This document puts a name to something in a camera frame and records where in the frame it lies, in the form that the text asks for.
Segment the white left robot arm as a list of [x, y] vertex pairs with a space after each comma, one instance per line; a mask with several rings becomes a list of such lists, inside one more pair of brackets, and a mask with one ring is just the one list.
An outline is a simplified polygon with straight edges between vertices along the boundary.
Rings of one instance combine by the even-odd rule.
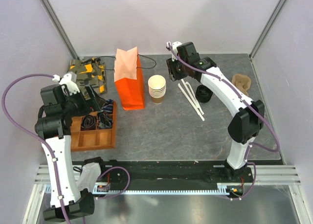
[[38, 113], [35, 132], [42, 140], [51, 186], [50, 207], [43, 213], [47, 222], [68, 222], [92, 215], [95, 201], [92, 190], [96, 181], [107, 177], [100, 158], [83, 166], [79, 180], [75, 179], [71, 159], [72, 118], [84, 116], [93, 107], [82, 93], [69, 84], [55, 84], [41, 89], [43, 105]]

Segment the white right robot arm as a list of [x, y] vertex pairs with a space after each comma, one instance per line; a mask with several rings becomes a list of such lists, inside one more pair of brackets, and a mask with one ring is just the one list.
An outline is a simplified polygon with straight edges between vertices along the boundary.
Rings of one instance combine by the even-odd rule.
[[246, 167], [246, 153], [263, 127], [259, 118], [264, 116], [265, 106], [261, 100], [253, 101], [240, 92], [209, 57], [200, 57], [192, 42], [167, 42], [172, 57], [166, 61], [172, 81], [187, 76], [209, 88], [227, 107], [232, 120], [227, 128], [232, 139], [230, 153], [225, 161], [224, 176], [234, 182]]

